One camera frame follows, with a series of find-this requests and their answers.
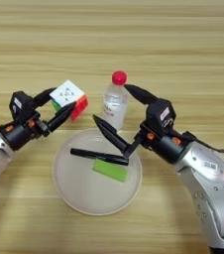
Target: wood grain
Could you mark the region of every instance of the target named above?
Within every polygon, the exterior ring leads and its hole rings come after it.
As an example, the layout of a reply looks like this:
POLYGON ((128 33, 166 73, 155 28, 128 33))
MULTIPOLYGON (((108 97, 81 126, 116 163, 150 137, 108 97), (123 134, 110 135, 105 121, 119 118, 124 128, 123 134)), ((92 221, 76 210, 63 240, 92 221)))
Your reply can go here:
MULTIPOLYGON (((125 210, 91 217, 59 199, 56 151, 94 127, 115 69, 173 101, 178 131, 224 147, 224 0, 0 0, 0 124, 10 121, 19 89, 36 94, 71 79, 90 103, 76 123, 20 151, 0 179, 0 254, 208 253, 172 167, 141 148, 143 184, 125 210)), ((42 112, 49 118, 52 107, 42 112)), ((131 99, 125 136, 134 137, 144 115, 131 99)))

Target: round plate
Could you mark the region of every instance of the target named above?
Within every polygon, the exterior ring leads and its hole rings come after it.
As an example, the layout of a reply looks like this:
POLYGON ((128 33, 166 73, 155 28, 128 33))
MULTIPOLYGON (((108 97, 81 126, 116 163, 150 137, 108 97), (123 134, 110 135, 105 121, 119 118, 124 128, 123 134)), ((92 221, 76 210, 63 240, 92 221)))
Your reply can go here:
POLYGON ((62 199, 72 208, 89 215, 108 215, 126 207, 136 195, 142 166, 135 152, 130 158, 127 180, 124 183, 92 170, 93 159, 70 154, 71 148, 120 155, 98 129, 71 136, 59 149, 54 163, 54 181, 62 199))

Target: green sponge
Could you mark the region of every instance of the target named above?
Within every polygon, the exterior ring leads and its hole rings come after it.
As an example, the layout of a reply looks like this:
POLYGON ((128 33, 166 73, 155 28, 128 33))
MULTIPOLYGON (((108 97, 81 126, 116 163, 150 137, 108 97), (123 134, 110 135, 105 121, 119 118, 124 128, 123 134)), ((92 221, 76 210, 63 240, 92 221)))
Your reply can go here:
POLYGON ((95 160, 93 170, 122 183, 126 181, 128 175, 128 172, 124 168, 115 166, 111 163, 106 163, 98 159, 95 160))

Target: sticker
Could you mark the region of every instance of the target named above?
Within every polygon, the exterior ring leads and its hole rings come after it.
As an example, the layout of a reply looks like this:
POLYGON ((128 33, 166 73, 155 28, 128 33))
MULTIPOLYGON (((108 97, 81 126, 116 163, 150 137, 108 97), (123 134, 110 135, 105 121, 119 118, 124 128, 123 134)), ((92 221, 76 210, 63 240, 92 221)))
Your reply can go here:
POLYGON ((168 107, 161 114, 161 120, 163 121, 167 115, 169 115, 169 108, 168 107))
POLYGON ((14 98, 14 103, 19 107, 19 108, 22 108, 22 103, 19 101, 18 98, 14 98))
POLYGON ((203 162, 203 166, 205 168, 208 168, 208 169, 213 170, 213 171, 217 171, 218 170, 218 165, 215 164, 215 163, 210 163, 210 162, 204 161, 203 162))

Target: white plastic bottle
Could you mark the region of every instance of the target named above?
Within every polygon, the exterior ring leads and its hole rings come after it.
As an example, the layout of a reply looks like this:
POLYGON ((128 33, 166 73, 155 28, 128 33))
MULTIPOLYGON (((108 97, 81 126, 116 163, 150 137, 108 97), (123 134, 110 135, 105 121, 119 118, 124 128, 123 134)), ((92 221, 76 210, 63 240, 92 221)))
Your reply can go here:
POLYGON ((122 129, 128 104, 128 92, 124 88, 127 74, 124 71, 115 71, 112 74, 112 83, 104 95, 103 119, 117 130, 122 129))

